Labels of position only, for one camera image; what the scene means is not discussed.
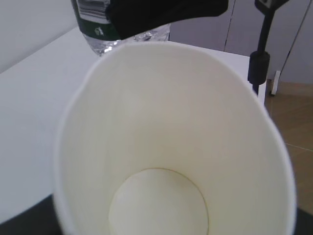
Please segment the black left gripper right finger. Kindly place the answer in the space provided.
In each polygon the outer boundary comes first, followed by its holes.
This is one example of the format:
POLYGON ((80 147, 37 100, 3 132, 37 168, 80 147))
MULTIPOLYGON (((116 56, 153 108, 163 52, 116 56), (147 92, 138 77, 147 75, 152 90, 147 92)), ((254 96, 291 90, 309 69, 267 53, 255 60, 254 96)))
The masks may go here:
POLYGON ((295 235, 313 235, 313 215, 297 208, 295 235))

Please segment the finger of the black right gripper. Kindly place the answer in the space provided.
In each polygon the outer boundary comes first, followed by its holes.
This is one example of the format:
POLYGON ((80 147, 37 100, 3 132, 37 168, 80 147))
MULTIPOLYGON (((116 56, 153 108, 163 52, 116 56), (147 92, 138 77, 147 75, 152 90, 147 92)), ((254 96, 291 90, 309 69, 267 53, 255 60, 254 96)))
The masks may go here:
POLYGON ((227 0, 113 0, 105 14, 121 39, 177 21, 217 17, 227 0))

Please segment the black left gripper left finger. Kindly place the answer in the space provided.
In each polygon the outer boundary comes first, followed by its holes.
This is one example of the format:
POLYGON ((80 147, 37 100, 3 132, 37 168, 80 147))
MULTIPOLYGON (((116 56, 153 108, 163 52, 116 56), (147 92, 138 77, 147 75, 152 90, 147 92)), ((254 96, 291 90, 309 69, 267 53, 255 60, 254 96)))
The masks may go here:
POLYGON ((0 233, 2 235, 62 235, 52 196, 1 223, 0 233))

